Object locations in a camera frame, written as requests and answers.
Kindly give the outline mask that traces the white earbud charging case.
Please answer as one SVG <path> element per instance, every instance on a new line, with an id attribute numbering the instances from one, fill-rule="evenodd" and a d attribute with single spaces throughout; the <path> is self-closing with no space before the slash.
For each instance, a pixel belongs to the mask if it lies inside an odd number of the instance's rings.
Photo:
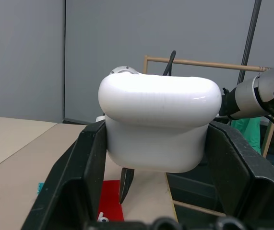
<path id="1" fill-rule="evenodd" d="M 218 85 L 206 78 L 127 72 L 105 77 L 98 100 L 110 158 L 124 168 L 166 173 L 200 163 L 222 101 Z"/>

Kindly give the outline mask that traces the green cloth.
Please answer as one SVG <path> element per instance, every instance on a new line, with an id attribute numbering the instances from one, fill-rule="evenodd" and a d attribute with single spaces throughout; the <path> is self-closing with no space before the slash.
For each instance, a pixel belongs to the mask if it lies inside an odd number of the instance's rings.
<path id="1" fill-rule="evenodd" d="M 259 117 L 231 121 L 231 126 L 237 129 L 259 154 L 261 154 L 260 121 L 261 119 Z"/>

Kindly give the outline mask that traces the wooden stick frame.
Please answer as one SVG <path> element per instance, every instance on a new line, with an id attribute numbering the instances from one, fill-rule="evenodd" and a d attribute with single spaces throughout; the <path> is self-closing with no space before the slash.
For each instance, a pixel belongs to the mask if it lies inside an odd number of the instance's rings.
<path id="1" fill-rule="evenodd" d="M 168 63 L 169 60 L 171 60 L 171 58 L 168 59 L 163 57 L 151 57 L 151 56 L 145 55 L 144 62 L 143 62 L 143 73 L 147 74 L 149 62 Z M 254 72 L 264 72 L 270 69 L 269 67 L 261 67 L 261 66 L 244 66 L 244 65 L 194 61 L 194 60 L 185 60 L 185 59 L 174 59 L 173 64 L 201 66 L 201 67 L 210 67 L 210 68 L 219 68 L 219 69 L 234 69 L 234 70 L 244 70 L 244 71 L 254 71 Z M 261 153 L 264 158 L 266 158 L 267 156 L 273 133 L 274 133 L 274 123 L 271 120 L 269 120 L 269 124 L 267 126 L 264 142 L 261 149 Z M 200 211 L 203 213 L 215 215 L 215 216 L 220 216 L 220 217 L 225 216 L 225 214 L 221 212 L 213 211 L 210 209 L 194 206 L 191 204 L 187 204 L 187 203 L 183 203 L 175 200 L 173 200 L 173 204 L 177 206 L 193 209 L 196 211 Z"/>

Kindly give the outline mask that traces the silver round flange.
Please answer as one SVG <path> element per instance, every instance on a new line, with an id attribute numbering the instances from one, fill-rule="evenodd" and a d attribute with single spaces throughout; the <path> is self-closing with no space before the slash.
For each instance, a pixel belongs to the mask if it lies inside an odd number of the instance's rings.
<path id="1" fill-rule="evenodd" d="M 129 66 L 119 66 L 114 68 L 111 72 L 111 74 L 117 74 L 117 73 L 124 73 L 124 72 L 128 72 L 130 74 L 139 74 L 138 71 L 136 71 L 134 68 L 131 68 Z"/>

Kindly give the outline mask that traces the dark grey bin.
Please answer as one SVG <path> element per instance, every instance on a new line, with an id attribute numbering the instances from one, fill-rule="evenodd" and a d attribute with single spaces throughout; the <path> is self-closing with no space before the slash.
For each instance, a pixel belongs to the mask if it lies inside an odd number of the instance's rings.
<path id="1" fill-rule="evenodd" d="M 223 207 L 213 184 L 207 161 L 184 173 L 167 173 L 174 200 L 223 213 Z"/>

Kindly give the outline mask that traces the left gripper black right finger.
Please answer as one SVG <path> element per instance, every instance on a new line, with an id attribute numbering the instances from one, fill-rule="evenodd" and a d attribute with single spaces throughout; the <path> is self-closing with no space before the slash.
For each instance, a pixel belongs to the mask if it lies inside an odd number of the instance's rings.
<path id="1" fill-rule="evenodd" d="M 248 229 L 274 230 L 274 166 L 236 129 L 215 121 L 205 155 L 224 212 Z"/>

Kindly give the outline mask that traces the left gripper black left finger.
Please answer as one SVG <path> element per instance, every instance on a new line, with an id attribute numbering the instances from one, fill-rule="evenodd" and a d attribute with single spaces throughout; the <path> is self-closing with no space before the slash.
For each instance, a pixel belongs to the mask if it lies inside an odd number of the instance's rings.
<path id="1" fill-rule="evenodd" d="M 85 230 L 95 222 L 106 154 L 105 121 L 87 125 L 53 165 L 21 230 Z"/>

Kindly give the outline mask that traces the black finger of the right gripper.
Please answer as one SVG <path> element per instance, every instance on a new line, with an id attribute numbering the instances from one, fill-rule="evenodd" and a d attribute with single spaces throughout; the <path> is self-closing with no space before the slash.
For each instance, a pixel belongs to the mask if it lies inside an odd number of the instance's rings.
<path id="1" fill-rule="evenodd" d="M 126 198 L 134 178 L 134 169 L 122 168 L 120 176 L 119 203 Z"/>

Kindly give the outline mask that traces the black upright pole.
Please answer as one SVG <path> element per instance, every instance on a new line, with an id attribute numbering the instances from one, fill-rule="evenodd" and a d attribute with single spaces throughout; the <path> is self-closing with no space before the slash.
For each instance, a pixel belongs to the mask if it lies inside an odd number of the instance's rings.
<path id="1" fill-rule="evenodd" d="M 254 2 L 252 15 L 251 15 L 251 19 L 250 19 L 250 25 L 249 25 L 246 43 L 245 43 L 245 47 L 244 47 L 243 57 L 242 57 L 242 61 L 241 61 L 241 65 L 243 65 L 243 66 L 247 66 L 247 64 L 248 64 L 250 50 L 251 50 L 251 46 L 252 46 L 252 42 L 253 42 L 253 38 L 254 38 L 254 33 L 255 33 L 256 24 L 258 21 L 261 4 L 262 4 L 262 0 L 255 0 L 255 2 Z"/>

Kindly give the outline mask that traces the red flat mat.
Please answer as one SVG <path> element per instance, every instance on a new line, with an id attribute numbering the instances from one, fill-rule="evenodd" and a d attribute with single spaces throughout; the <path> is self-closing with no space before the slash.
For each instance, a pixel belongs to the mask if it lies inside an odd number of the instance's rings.
<path id="1" fill-rule="evenodd" d="M 103 181 L 98 214 L 103 212 L 110 222 L 124 221 L 122 206 L 119 203 L 119 189 L 120 180 Z"/>

